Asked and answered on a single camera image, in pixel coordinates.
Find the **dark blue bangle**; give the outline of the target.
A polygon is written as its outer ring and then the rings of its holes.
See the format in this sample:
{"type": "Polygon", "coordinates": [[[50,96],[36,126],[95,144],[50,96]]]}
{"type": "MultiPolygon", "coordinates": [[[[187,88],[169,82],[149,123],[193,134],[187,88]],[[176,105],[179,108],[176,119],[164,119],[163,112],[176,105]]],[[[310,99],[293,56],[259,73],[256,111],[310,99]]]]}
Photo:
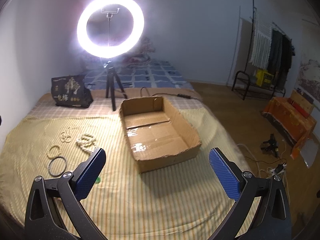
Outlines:
{"type": "Polygon", "coordinates": [[[67,160],[62,156],[53,158],[48,164],[48,173],[52,178],[60,177],[66,170],[67,160]]]}

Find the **white power strip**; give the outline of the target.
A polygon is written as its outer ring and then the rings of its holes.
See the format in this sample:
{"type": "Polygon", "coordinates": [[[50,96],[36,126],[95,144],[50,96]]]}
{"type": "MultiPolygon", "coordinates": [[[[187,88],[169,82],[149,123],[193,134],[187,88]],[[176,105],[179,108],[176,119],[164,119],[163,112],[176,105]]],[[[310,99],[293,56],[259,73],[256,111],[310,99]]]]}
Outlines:
{"type": "Polygon", "coordinates": [[[283,163],[283,164],[278,164],[276,166],[276,168],[267,168],[267,174],[268,174],[268,178],[271,178],[272,176],[278,175],[278,176],[282,176],[286,173],[286,168],[287,168],[287,164],[283,163]]]}

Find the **black clamp tool on floor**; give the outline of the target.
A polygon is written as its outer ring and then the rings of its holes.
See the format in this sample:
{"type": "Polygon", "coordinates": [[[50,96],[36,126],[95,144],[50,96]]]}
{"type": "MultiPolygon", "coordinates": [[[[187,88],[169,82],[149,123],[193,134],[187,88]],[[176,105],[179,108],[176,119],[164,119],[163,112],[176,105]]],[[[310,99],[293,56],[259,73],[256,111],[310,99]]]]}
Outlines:
{"type": "Polygon", "coordinates": [[[260,148],[262,151],[271,152],[275,158],[279,158],[279,147],[276,137],[273,133],[267,141],[263,141],[263,146],[260,148]]]}

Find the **yellow striped bed cloth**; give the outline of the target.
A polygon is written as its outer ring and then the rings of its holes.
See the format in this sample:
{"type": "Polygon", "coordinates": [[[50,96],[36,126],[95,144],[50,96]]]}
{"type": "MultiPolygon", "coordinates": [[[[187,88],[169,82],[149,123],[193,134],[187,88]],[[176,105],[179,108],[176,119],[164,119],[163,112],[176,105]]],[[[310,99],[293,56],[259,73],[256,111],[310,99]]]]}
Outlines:
{"type": "MultiPolygon", "coordinates": [[[[118,115],[24,118],[8,134],[1,152],[1,206],[23,223],[34,178],[49,177],[48,148],[60,143],[63,131],[69,131],[73,139],[89,133],[105,150],[107,160],[100,183],[82,205],[108,239],[207,239],[233,205],[211,169],[210,150],[218,147],[242,170],[249,166],[206,109],[181,113],[199,133],[198,155],[147,173],[139,173],[118,115]]],[[[88,157],[74,142],[62,146],[62,155],[70,170],[88,157]]]]}

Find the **orange cardboard box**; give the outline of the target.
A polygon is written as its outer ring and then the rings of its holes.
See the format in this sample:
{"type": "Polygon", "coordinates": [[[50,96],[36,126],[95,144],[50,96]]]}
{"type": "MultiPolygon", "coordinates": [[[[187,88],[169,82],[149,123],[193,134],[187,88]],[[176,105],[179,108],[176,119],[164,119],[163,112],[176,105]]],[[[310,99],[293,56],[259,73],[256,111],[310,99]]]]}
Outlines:
{"type": "Polygon", "coordinates": [[[317,121],[308,116],[305,118],[289,102],[289,98],[273,97],[262,110],[262,115],[271,118],[276,124],[280,124],[282,129],[293,144],[291,158],[296,159],[305,145],[307,139],[311,138],[317,121]]]}

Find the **pink plaid bed sheet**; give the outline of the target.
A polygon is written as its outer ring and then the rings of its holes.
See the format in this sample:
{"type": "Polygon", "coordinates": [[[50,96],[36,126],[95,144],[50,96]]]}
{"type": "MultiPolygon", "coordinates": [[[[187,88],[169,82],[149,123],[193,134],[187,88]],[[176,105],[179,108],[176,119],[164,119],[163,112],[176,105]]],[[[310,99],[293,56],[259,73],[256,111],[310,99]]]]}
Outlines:
{"type": "MultiPolygon", "coordinates": [[[[127,88],[125,89],[128,98],[141,98],[147,96],[163,96],[170,100],[177,109],[197,109],[202,108],[201,96],[192,89],[181,88],[127,88]]],[[[51,94],[44,94],[27,114],[41,119],[79,117],[79,116],[99,116],[117,114],[112,111],[111,100],[105,98],[105,90],[92,90],[93,102],[88,108],[61,107],[56,106],[51,94]]]]}

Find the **black snack bag gold print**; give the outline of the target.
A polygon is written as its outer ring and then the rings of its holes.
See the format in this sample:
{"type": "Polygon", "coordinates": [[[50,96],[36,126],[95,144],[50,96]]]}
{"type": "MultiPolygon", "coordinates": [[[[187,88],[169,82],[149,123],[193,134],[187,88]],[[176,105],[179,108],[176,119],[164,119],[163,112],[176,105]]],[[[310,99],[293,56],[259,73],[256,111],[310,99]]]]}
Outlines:
{"type": "Polygon", "coordinates": [[[69,75],[51,79],[51,95],[61,107],[88,108],[93,102],[91,91],[85,87],[84,75],[69,75]]]}

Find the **open cardboard box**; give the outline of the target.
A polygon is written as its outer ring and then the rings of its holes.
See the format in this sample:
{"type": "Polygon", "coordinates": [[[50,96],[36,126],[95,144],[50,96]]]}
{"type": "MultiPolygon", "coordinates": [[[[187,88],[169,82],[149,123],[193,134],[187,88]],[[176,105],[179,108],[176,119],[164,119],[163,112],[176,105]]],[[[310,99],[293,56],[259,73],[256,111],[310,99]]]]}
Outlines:
{"type": "Polygon", "coordinates": [[[188,161],[199,153],[197,130],[164,97],[126,99],[119,116],[140,173],[188,161]]]}

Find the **black tripod stand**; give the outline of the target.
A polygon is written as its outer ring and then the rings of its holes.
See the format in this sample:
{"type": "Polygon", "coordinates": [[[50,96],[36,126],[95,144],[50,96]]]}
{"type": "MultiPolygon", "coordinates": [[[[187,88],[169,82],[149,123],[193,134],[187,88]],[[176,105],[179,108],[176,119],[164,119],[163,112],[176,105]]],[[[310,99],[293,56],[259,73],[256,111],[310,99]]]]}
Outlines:
{"type": "Polygon", "coordinates": [[[124,90],[124,87],[121,83],[121,80],[116,72],[114,67],[114,63],[111,60],[108,60],[104,64],[104,68],[106,69],[106,93],[105,98],[111,99],[112,111],[116,111],[116,96],[115,96],[115,86],[116,83],[119,86],[121,94],[127,99],[127,94],[124,90]]]}

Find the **black metal clothes rack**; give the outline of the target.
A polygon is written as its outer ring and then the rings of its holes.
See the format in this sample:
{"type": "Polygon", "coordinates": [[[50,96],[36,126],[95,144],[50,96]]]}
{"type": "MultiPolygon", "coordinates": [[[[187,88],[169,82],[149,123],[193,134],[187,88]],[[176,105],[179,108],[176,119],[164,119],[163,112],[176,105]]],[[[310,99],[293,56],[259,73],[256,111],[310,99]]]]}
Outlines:
{"type": "Polygon", "coordinates": [[[242,100],[270,100],[286,94],[286,78],[295,56],[292,39],[269,20],[252,0],[251,33],[244,68],[237,70],[232,91],[242,100]]]}

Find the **blue patterned blanket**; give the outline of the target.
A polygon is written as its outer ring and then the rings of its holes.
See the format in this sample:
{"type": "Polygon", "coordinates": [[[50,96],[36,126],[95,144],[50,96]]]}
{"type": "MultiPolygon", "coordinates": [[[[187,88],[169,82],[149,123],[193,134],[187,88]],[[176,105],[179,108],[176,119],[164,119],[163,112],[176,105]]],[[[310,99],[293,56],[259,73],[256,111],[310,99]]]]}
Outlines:
{"type": "MultiPolygon", "coordinates": [[[[121,84],[127,88],[181,88],[193,89],[180,72],[168,61],[153,59],[146,64],[116,67],[121,84]]],[[[103,67],[82,72],[84,82],[91,90],[106,88],[106,70],[103,67]]]]}

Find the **folded floral quilt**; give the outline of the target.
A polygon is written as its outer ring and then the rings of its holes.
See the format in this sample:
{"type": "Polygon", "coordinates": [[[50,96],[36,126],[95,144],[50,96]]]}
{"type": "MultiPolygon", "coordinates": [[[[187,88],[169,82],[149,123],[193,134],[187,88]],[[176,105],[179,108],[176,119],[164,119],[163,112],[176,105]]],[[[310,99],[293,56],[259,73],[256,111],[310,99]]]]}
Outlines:
{"type": "Polygon", "coordinates": [[[131,50],[121,55],[120,63],[122,66],[147,64],[151,60],[150,54],[155,51],[153,42],[143,36],[131,50]]]}

